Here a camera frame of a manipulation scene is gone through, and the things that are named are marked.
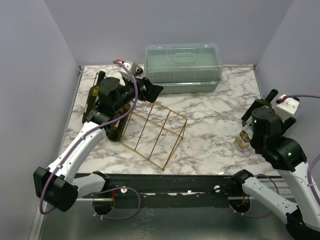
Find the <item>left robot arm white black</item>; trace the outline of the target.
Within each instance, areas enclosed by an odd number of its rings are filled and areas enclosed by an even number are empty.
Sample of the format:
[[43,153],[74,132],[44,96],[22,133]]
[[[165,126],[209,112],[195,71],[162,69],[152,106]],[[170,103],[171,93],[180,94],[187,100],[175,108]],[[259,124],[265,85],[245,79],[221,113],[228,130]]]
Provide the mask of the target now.
[[76,173],[89,153],[102,141],[120,120],[120,110],[131,101],[153,103],[163,86],[152,84],[143,77],[135,84],[125,85],[115,77],[106,77],[100,83],[98,101],[89,113],[80,133],[68,148],[47,168],[38,167],[33,173],[36,196],[62,212],[69,210],[77,198],[97,194],[104,198],[110,194],[110,178],[95,171],[76,178]]

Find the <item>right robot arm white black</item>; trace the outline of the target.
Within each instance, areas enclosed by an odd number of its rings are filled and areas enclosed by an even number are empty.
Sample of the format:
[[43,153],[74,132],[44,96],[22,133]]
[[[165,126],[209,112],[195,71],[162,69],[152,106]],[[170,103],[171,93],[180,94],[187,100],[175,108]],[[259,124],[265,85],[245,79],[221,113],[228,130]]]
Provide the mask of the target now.
[[295,201],[291,202],[264,186],[256,176],[241,170],[230,178],[229,190],[236,196],[249,195],[258,200],[285,224],[295,240],[320,238],[320,191],[312,177],[301,145],[284,136],[296,119],[297,96],[280,96],[276,106],[259,107],[251,112],[250,145],[277,170]]

